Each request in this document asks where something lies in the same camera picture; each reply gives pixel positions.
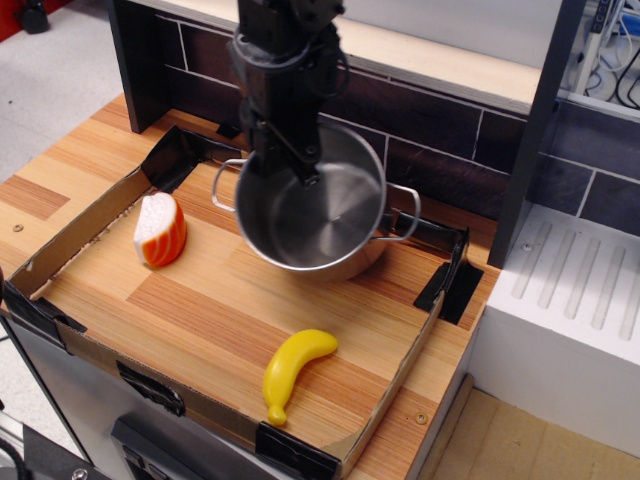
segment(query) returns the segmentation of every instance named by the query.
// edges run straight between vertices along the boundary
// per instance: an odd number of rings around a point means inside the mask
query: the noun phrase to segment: stainless steel pot
[[[268,177],[251,168],[256,157],[227,160],[213,181],[212,201],[235,212],[240,232],[261,257],[274,265],[322,281],[351,278],[372,265],[391,241],[406,240],[420,218],[420,198],[410,188],[385,181],[371,146],[346,128],[321,124],[320,181],[304,187],[286,168]],[[242,166],[235,208],[218,200],[220,175]],[[387,188],[409,193],[415,222],[406,233],[389,235]]]

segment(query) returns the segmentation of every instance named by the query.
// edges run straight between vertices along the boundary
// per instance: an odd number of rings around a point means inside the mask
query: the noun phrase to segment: orange fish slice
[[[157,192],[142,199],[133,244],[140,261],[151,267],[166,265],[182,253],[187,225],[172,195]]]

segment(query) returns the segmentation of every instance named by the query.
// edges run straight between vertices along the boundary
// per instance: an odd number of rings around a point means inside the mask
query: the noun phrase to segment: yellow banana
[[[284,425],[287,421],[284,406],[302,367],[311,360],[329,355],[336,348],[336,337],[322,330],[302,330],[285,340],[271,358],[262,384],[262,393],[269,407],[269,422]]]

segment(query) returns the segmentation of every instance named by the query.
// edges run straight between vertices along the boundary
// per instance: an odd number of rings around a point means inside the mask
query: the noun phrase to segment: pot handle
[[[247,160],[245,160],[245,159],[227,160],[218,169],[218,172],[216,173],[216,176],[213,179],[213,186],[211,187],[211,201],[213,202],[213,204],[216,207],[219,207],[219,208],[221,208],[223,210],[226,210],[227,212],[235,213],[235,211],[236,211],[235,208],[230,207],[229,205],[226,205],[226,204],[222,203],[220,200],[218,200],[218,181],[220,180],[220,175],[222,175],[222,172],[229,165],[237,165],[237,166],[241,167],[241,166],[243,166],[245,164],[246,161]]]
[[[413,221],[411,222],[411,225],[409,225],[409,228],[407,228],[407,230],[404,232],[404,235],[402,235],[402,236],[397,236],[397,237],[373,237],[372,240],[384,240],[384,241],[388,241],[388,242],[402,242],[404,240],[407,240],[411,235],[413,235],[413,232],[416,230],[416,227],[418,226],[418,223],[420,223],[420,210],[421,210],[420,195],[418,195],[418,192],[415,191],[413,188],[404,187],[402,185],[397,185],[395,183],[387,182],[387,186],[393,187],[393,188],[396,188],[398,190],[402,190],[402,191],[405,191],[405,192],[411,194],[411,196],[413,197],[413,201],[415,202],[415,209],[414,209],[414,212],[413,212]]]

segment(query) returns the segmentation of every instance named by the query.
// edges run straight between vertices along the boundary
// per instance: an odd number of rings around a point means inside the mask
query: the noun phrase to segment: pot rim
[[[295,266],[295,265],[291,265],[288,263],[283,263],[280,260],[277,260],[267,254],[265,254],[263,251],[261,251],[258,247],[256,247],[256,245],[254,245],[254,243],[251,241],[251,239],[249,238],[248,234],[247,234],[247,230],[245,229],[245,226],[243,225],[243,222],[239,221],[239,215],[238,215],[238,210],[236,210],[236,219],[238,227],[240,229],[240,233],[242,235],[242,237],[244,238],[244,240],[249,244],[249,246],[251,247],[251,249],[256,252],[260,257],[262,257],[263,259],[267,260],[269,263],[278,266],[280,268],[283,268],[285,270],[289,270],[289,271],[293,271],[293,272],[319,272],[322,270],[327,270],[330,269],[332,267],[335,267],[336,265],[339,265],[347,260],[349,260],[350,258],[354,257],[355,255],[357,255],[360,251],[362,251],[364,248],[366,248],[367,244],[370,243],[372,240],[375,240],[375,233],[379,230],[380,228],[380,222],[382,220],[382,216],[385,213],[385,210],[387,208],[387,181],[386,181],[386,176],[384,173],[384,169],[382,168],[382,162],[380,161],[380,158],[378,157],[378,154],[375,152],[375,150],[373,149],[373,147],[371,147],[371,145],[369,145],[369,143],[364,140],[364,138],[362,138],[361,135],[359,135],[358,133],[354,132],[353,130],[343,127],[341,125],[336,125],[333,123],[319,123],[318,124],[318,129],[320,132],[320,138],[322,141],[322,132],[324,131],[331,131],[333,130],[334,132],[337,132],[339,134],[344,134],[347,135],[349,137],[351,137],[353,140],[355,140],[356,142],[358,142],[360,144],[360,146],[362,146],[365,150],[366,153],[368,154],[368,157],[374,162],[374,167],[375,167],[375,172],[378,176],[378,182],[380,183],[380,201],[379,201],[379,206],[378,206],[378,212],[376,214],[376,220],[375,222],[372,222],[372,226],[369,229],[369,231],[367,232],[367,234],[365,235],[363,233],[362,237],[362,241],[358,243],[357,246],[355,246],[353,249],[351,249],[351,251],[349,251],[347,254],[336,258],[328,263],[323,263],[321,265],[314,265],[314,266]],[[255,152],[252,152],[249,155],[249,158],[246,159],[246,161],[244,162],[244,165],[242,166],[242,170],[240,171],[240,176],[238,177],[238,182],[241,181],[242,178],[242,174],[244,172],[244,170],[246,168],[248,168],[248,164],[249,162],[255,158]],[[236,191],[235,191],[235,203],[236,205],[238,205],[238,201],[239,201],[239,195],[240,195],[240,190],[237,188],[236,186]]]

